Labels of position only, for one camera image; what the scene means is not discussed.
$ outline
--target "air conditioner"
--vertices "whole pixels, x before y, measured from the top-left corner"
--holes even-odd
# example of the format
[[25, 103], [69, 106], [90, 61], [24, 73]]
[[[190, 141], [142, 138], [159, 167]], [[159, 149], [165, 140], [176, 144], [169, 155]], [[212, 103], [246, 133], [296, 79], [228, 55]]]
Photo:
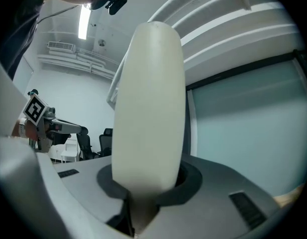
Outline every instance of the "air conditioner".
[[76, 52], [76, 46], [71, 43], [65, 43], [65, 42], [48, 42], [47, 48], [54, 51], [61, 51], [61, 52], [67, 52], [67, 53], [75, 53]]

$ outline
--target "black office chair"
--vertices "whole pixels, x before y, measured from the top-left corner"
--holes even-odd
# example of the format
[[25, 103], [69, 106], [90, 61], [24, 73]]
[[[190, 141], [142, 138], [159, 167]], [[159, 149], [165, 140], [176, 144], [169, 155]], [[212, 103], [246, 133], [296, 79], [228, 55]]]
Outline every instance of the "black office chair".
[[111, 156], [112, 128], [106, 128], [103, 134], [99, 135], [101, 157]]
[[90, 145], [89, 135], [78, 135], [77, 134], [77, 141], [78, 141], [80, 150], [83, 152], [84, 159], [99, 158], [99, 155], [92, 151], [92, 148], [91, 148], [92, 146]]

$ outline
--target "tube light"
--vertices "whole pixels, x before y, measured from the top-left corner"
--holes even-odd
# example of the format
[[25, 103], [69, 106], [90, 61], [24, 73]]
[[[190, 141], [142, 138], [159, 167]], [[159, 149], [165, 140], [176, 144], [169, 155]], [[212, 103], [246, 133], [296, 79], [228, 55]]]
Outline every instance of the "tube light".
[[82, 10], [80, 11], [78, 38], [83, 40], [86, 40], [87, 38], [89, 18], [90, 18], [90, 13], [92, 12], [91, 10], [89, 10], [89, 7], [90, 3], [87, 4], [86, 7], [82, 5]]

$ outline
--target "black camera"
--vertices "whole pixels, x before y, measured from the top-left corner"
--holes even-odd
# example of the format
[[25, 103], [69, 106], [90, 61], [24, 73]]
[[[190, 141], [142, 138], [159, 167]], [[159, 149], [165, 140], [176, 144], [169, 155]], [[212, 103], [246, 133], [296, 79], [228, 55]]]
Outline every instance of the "black camera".
[[111, 0], [105, 8], [108, 9], [110, 15], [115, 15], [126, 3], [128, 0]]

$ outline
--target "white stool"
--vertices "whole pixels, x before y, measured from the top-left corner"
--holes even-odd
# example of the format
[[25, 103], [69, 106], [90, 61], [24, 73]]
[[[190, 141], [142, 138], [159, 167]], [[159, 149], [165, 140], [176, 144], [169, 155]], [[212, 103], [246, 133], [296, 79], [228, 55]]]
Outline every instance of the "white stool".
[[76, 139], [67, 139], [65, 143], [65, 150], [60, 154], [61, 161], [63, 163], [63, 157], [65, 157], [65, 162], [67, 162], [67, 157], [74, 157], [75, 162], [77, 162], [78, 155], [78, 144]]

